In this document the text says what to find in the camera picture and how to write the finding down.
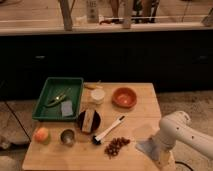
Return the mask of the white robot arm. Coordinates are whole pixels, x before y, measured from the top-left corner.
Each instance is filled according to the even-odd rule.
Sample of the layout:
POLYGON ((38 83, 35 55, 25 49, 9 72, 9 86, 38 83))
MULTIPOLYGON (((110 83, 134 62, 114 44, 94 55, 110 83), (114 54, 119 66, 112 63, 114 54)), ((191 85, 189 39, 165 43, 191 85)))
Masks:
POLYGON ((159 130, 151 137, 154 142, 153 160, 160 168, 168 165, 170 151, 180 141, 213 160, 213 137, 192 129, 190 116, 176 111, 162 117, 159 130))

